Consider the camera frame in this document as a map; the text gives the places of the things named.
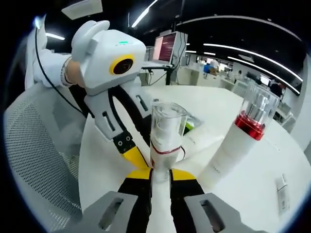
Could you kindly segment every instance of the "office desk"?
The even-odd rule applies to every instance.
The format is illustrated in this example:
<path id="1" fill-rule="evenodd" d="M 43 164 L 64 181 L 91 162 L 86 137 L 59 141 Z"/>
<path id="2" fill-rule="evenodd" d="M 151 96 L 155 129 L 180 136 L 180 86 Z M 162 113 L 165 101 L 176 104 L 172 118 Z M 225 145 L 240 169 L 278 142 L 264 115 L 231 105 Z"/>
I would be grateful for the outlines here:
<path id="1" fill-rule="evenodd" d="M 228 131 L 242 103 L 241 97 L 222 88 L 201 86 L 149 86 L 144 88 L 153 98 L 161 98 L 182 105 L 223 135 Z M 116 109 L 131 132 L 135 143 L 146 160 L 149 160 L 148 146 L 118 102 L 116 102 Z M 219 145 L 220 143 L 213 144 L 204 152 L 177 163 L 175 167 L 198 176 Z M 135 169 L 121 159 L 113 143 L 102 140 L 90 116 L 87 119 L 82 139 L 79 163 L 82 211 L 107 191 L 117 191 L 126 174 Z M 287 178 L 291 207 L 284 215 L 278 216 L 275 178 L 282 173 Z M 244 224 L 254 230 L 275 233 L 292 216 L 310 183 L 311 167 L 303 151 L 278 123 L 272 121 L 263 139 L 212 192 L 237 209 Z M 156 198 L 168 195 L 168 193 L 160 194 L 160 189 L 168 191 L 167 186 L 164 187 L 164 185 L 154 187 L 153 204 Z M 158 215 L 157 218 L 151 217 L 150 226 L 158 223 L 163 227 L 158 232 L 174 232 L 169 200 L 158 201 L 153 205 L 153 211 L 155 215 L 156 213 Z M 156 229 L 148 227 L 147 232 L 156 232 Z"/>

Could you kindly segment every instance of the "white table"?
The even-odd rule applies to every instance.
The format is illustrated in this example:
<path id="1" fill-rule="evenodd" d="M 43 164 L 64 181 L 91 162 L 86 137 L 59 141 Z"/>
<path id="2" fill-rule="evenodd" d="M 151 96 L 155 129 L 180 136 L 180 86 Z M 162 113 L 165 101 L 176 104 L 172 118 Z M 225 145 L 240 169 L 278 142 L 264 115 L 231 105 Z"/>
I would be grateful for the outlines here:
<path id="1" fill-rule="evenodd" d="M 176 102 L 195 116 L 205 120 L 223 135 L 228 131 L 242 103 L 242 98 L 222 89 L 200 86 L 144 87 L 153 98 Z M 135 143 L 148 160 L 149 147 L 135 130 L 125 110 L 117 101 L 116 109 L 122 121 L 131 132 Z M 209 147 L 203 153 L 176 164 L 194 176 L 202 171 L 220 143 Z M 82 210 L 95 202 L 109 190 L 117 191 L 126 174 L 135 169 L 121 159 L 113 143 L 106 143 L 88 117 L 80 152 L 79 191 Z M 291 208 L 284 215 L 278 215 L 275 178 L 286 175 Z M 301 203 L 311 184 L 311 167 L 291 136 L 275 121 L 272 121 L 251 152 L 225 177 L 212 192 L 237 209 L 242 222 L 254 230 L 277 232 L 287 223 Z M 154 193 L 152 203 L 159 203 L 153 211 L 162 212 L 165 218 L 161 232 L 174 232 L 169 213 L 169 200 L 159 201 L 164 194 Z M 155 224 L 150 221 L 147 232 Z"/>

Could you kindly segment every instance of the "camera lens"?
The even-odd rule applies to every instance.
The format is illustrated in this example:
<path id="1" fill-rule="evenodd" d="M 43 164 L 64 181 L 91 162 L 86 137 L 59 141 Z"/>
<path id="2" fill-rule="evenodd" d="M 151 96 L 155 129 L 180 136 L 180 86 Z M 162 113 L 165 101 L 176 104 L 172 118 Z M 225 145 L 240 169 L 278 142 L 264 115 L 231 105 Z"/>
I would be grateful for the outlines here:
<path id="1" fill-rule="evenodd" d="M 116 64 L 116 66 L 113 69 L 113 72 L 115 74 L 124 74 L 127 72 L 133 65 L 132 59 L 124 59 Z"/>

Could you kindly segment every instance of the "ceiling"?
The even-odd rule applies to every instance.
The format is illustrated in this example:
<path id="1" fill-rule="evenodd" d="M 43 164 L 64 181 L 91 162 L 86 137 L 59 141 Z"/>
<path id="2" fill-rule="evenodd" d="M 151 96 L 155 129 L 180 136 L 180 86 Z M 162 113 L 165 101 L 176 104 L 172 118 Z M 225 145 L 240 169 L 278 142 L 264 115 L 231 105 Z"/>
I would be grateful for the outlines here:
<path id="1" fill-rule="evenodd" d="M 188 36 L 188 50 L 216 53 L 216 57 L 227 59 L 232 56 L 241 59 L 234 50 L 206 47 L 204 43 L 233 46 L 253 51 L 273 59 L 293 72 L 299 74 L 306 55 L 307 7 L 303 4 L 285 4 L 280 0 L 158 0 L 146 17 L 132 29 L 136 18 L 153 0 L 102 1 L 103 12 L 88 17 L 70 20 L 60 11 L 47 14 L 46 31 L 61 35 L 66 39 L 58 41 L 49 39 L 48 48 L 56 52 L 70 52 L 70 43 L 77 29 L 88 20 L 110 21 L 110 28 L 131 34 L 142 40 L 147 46 L 154 45 L 155 37 L 160 32 L 171 29 L 185 32 Z M 72 1 L 56 0 L 58 8 L 69 5 Z M 258 22 L 241 18 L 209 18 L 205 20 L 178 25 L 190 19 L 213 16 L 246 16 L 265 20 Z M 299 37 L 268 23 L 275 23 Z M 300 82 L 290 73 L 275 64 L 253 56 L 257 66 L 269 70 L 287 82 L 299 88 Z"/>

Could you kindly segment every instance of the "round white table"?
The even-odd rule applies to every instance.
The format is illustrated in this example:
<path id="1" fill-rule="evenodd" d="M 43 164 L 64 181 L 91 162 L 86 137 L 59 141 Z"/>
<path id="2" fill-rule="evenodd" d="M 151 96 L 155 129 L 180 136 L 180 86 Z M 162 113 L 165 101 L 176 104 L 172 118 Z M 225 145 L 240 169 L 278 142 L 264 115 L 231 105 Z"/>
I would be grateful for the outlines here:
<path id="1" fill-rule="evenodd" d="M 239 112 L 242 98 L 221 88 L 200 86 L 143 87 L 152 98 L 176 102 L 204 120 L 218 133 L 225 135 Z M 122 105 L 115 100 L 121 120 L 132 134 L 145 159 L 150 161 L 149 146 L 136 131 Z M 198 176 L 221 142 L 204 152 L 176 163 L 175 168 Z M 106 192 L 117 191 L 126 175 L 135 167 L 125 161 L 112 142 L 105 142 L 88 116 L 83 134 L 79 161 L 79 192 L 82 211 Z M 279 216 L 275 178 L 285 174 L 290 196 L 290 209 Z M 310 164 L 291 136 L 274 120 L 265 135 L 250 153 L 221 180 L 212 192 L 241 214 L 242 222 L 254 230 L 275 233 L 285 226 L 303 200 L 311 184 Z M 153 187 L 153 213 L 147 232 L 162 223 L 160 232 L 175 232 L 170 216 L 169 186 Z"/>

